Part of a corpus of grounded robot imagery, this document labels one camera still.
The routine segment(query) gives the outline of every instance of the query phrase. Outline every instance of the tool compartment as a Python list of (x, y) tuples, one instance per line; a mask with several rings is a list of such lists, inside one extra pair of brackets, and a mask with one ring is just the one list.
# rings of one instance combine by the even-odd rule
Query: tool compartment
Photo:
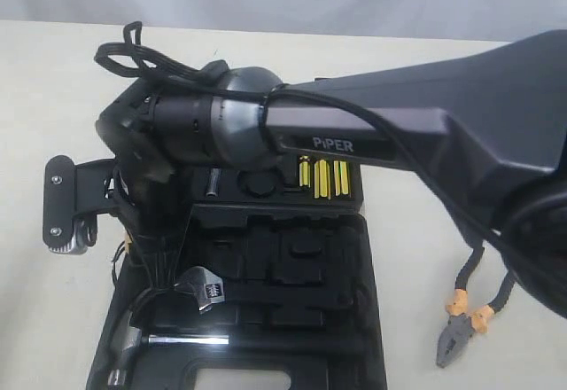
[[(292, 164), (295, 170), (296, 161), (297, 157), (289, 160), (288, 167)], [(358, 176), (351, 185), (361, 187), (360, 170), (350, 167), (358, 170), (351, 174)], [(353, 208), (313, 199), (308, 191), (298, 192), (303, 204), (270, 205), (264, 199), (237, 204), (224, 198), (245, 196), (236, 192), (236, 183), (225, 184), (230, 179), (234, 183), (237, 172), (222, 170), (214, 200), (204, 195), (207, 176), (208, 169), (197, 169), (193, 177), (192, 193), (203, 194), (203, 199), (193, 206), (177, 276), (192, 266), (204, 266), (226, 282), (249, 285), (251, 293), (266, 285), (291, 289), (294, 300), (288, 305), (224, 302), (199, 314), (189, 295), (171, 292), (156, 297), (133, 319), (148, 333), (229, 335), (229, 344), (143, 347), (130, 388), (191, 389), (200, 369), (223, 368), (284, 371), (294, 390), (385, 390), (368, 232), (355, 212), (361, 191), (340, 200)], [(142, 268), (127, 258), (90, 371), (89, 390), (105, 388), (113, 360), (113, 324), (146, 286)], [(309, 288), (352, 303), (337, 310), (310, 308), (302, 300), (302, 290)]]

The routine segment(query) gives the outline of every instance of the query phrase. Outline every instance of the pliers jaw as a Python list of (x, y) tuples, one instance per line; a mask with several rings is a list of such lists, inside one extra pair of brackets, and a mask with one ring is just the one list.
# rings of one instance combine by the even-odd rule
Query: pliers jaw
[(437, 366), (445, 368), (452, 363), (462, 353), (474, 333), (470, 316), (465, 313), (450, 316), (445, 330), (439, 336)]

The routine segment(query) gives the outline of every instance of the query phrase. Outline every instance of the white table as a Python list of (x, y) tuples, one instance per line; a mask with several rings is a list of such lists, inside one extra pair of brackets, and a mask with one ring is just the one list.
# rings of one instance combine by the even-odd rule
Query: white table
[[(103, 218), (80, 257), (49, 254), (41, 238), (43, 167), (109, 155), (94, 131), (100, 111), (131, 81), (93, 60), (119, 41), (115, 26), (0, 21), (0, 388), (84, 388), (112, 296), (110, 259), (122, 238)], [(144, 43), (192, 66), (226, 59), (264, 66), (287, 82), (449, 59), (499, 45), (324, 35), (146, 28)], [(521, 288), (445, 370), (435, 366), (443, 306), (470, 250), (447, 212), (412, 174), (364, 168), (364, 214), (374, 257), (389, 387), (565, 388), (567, 321)], [(470, 305), (488, 302), (504, 268), (486, 250), (470, 280)]]

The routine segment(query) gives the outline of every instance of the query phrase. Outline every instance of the pliers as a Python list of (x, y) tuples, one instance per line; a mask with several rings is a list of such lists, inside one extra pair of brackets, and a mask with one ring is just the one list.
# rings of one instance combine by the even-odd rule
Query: pliers
[(437, 366), (440, 368), (445, 368), (454, 361), (475, 333), (484, 334), (488, 331), (488, 321), (504, 307), (516, 282), (514, 276), (508, 272), (494, 300), (467, 314), (467, 283), (484, 251), (482, 244), (473, 246), (472, 254), (454, 282), (453, 300), (446, 305), (449, 321), (439, 336), (437, 345)]

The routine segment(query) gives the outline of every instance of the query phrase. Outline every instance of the black plastic tool case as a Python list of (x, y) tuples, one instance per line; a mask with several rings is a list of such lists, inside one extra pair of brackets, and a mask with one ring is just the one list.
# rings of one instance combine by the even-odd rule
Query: black plastic tool case
[[(230, 345), (144, 347), (130, 388), (192, 389), (201, 368), (285, 371), (292, 390), (385, 390), (386, 379), (360, 169), (349, 165), (351, 196), (314, 199), (297, 186), (297, 157), (261, 174), (222, 170), (219, 196), (206, 197), (208, 169), (192, 181), (195, 204), (178, 273), (205, 266), (226, 280), (295, 288), (295, 306), (222, 303), (199, 314), (196, 302), (166, 294), (144, 308), (152, 333), (214, 333), (251, 340)], [(147, 285), (144, 272), (123, 263), (92, 363), (88, 390), (105, 388), (113, 325)], [(353, 305), (340, 311), (300, 306), (301, 290), (322, 287)]]

